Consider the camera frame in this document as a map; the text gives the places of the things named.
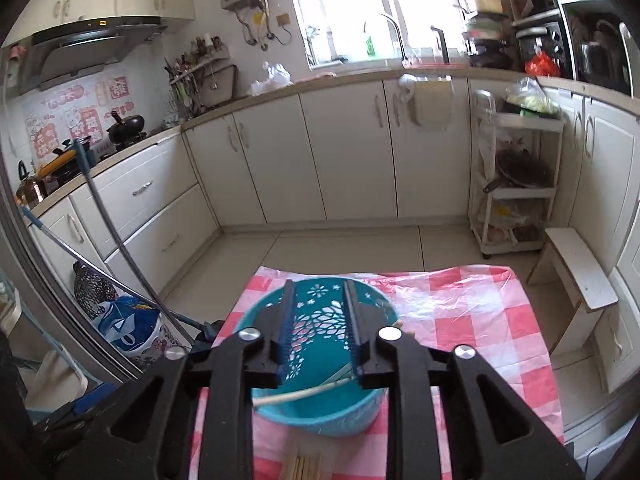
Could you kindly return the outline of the wall utensil rack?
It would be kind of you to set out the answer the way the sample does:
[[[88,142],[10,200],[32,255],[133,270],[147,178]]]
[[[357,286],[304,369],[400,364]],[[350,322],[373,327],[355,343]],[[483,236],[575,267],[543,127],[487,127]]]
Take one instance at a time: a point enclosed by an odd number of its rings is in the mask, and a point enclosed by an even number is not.
[[[238,68],[231,62],[228,46],[219,36],[196,37],[190,51],[173,61],[165,60],[164,70],[182,120],[198,117],[235,100]]]

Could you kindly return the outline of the red checkered plastic tablecloth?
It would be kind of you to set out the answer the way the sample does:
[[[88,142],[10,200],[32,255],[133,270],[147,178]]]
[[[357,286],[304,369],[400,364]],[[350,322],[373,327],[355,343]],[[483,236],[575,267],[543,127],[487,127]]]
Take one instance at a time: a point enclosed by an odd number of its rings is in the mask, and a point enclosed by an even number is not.
[[[193,479],[578,479],[561,440],[548,353],[524,290],[502,266],[353,278],[295,278],[282,389],[345,385],[255,411],[244,340],[290,274],[260,269],[221,331],[198,397]]]

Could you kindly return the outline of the red plastic bag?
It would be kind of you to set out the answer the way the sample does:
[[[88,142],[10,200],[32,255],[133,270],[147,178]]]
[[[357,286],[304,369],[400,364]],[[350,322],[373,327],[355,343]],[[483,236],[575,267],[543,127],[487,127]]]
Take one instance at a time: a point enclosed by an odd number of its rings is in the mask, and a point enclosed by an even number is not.
[[[562,72],[553,58],[544,52],[537,52],[525,63],[525,73],[532,76],[561,77]]]

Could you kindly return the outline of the teal perforated plastic bin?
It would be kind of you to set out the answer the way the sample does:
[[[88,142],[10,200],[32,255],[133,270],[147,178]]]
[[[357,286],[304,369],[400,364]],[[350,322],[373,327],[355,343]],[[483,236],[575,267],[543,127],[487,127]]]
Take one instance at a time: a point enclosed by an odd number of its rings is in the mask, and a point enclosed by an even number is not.
[[[295,284],[295,314],[291,352],[282,385],[255,389],[253,399],[321,385],[346,363],[350,353],[342,311],[347,278],[316,276]],[[348,384],[318,396],[255,408],[259,416],[312,434],[344,438],[370,427],[380,412],[385,391]]]

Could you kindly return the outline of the black wok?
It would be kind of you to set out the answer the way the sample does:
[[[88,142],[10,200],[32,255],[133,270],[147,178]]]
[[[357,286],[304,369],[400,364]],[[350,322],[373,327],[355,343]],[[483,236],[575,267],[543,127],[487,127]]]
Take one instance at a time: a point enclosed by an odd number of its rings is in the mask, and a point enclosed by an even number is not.
[[[107,129],[107,133],[117,151],[129,148],[145,138],[143,132],[145,120],[141,115],[122,118],[116,110],[112,110],[111,116],[115,122]]]

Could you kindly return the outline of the blue white bag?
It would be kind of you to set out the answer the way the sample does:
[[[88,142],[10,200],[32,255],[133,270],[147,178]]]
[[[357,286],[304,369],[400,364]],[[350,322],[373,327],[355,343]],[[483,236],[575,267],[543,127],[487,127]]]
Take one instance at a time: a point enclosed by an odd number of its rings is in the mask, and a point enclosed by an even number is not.
[[[160,333],[164,322],[160,310],[131,296],[103,301],[96,310],[92,326],[123,356],[147,367],[162,354]]]

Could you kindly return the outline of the range hood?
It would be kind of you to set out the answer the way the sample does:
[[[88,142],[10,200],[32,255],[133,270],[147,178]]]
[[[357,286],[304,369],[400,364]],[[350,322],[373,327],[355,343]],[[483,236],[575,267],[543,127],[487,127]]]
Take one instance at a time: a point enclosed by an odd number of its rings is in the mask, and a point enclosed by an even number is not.
[[[47,90],[122,62],[165,26],[156,16],[120,16],[77,21],[36,32],[21,42],[18,92]]]

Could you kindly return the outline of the hanging trash bin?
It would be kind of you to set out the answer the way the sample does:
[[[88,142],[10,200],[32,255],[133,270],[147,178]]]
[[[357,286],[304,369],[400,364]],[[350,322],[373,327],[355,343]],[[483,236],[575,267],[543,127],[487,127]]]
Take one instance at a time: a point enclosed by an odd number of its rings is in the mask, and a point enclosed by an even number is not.
[[[427,132],[445,130],[451,119],[454,83],[450,76],[417,77],[403,74],[398,80],[400,100],[406,103],[412,122]]]

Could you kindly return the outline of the chrome kitchen faucet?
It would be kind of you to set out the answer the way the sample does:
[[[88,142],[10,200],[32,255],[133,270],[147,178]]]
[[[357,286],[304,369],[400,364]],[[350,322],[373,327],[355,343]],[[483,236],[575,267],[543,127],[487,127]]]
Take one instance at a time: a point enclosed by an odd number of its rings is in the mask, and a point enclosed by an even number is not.
[[[409,58],[408,58],[408,54],[407,54],[407,49],[406,49],[406,45],[405,45],[405,40],[404,37],[402,36],[402,32],[400,29],[400,26],[398,24],[398,21],[396,21],[393,17],[393,15],[390,15],[386,12],[382,12],[380,13],[380,15],[382,16],[382,18],[385,18],[386,21],[388,21],[396,34],[397,40],[398,40],[398,48],[399,48],[399,52],[400,52],[400,62],[402,64],[402,66],[407,67],[409,66]]]

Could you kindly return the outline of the white plastic bag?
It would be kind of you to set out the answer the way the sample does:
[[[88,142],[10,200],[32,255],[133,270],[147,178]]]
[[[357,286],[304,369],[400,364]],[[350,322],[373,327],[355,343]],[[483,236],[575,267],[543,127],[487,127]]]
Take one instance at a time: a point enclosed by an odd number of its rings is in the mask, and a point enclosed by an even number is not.
[[[266,73],[266,78],[263,80],[255,80],[250,84],[250,88],[248,89],[250,96],[260,96],[270,91],[292,86],[293,81],[291,74],[282,64],[263,62],[262,69]]]

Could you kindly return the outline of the white step stool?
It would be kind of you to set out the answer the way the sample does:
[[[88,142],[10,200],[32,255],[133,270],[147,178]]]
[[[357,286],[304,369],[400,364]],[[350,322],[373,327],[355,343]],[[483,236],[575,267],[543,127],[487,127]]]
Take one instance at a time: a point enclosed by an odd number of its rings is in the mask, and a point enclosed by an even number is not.
[[[550,351],[550,356],[562,356],[586,344],[604,310],[615,306],[618,296],[599,261],[573,228],[547,228],[544,236],[527,284],[560,281],[570,300],[572,318]]]

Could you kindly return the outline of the white rolling kitchen cart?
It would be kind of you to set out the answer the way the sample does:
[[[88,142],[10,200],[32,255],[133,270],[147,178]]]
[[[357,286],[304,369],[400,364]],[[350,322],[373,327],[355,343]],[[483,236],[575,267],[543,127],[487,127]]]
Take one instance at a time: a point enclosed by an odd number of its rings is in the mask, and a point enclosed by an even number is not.
[[[558,112],[471,94],[468,218],[483,258],[539,252],[559,191],[565,124]]]

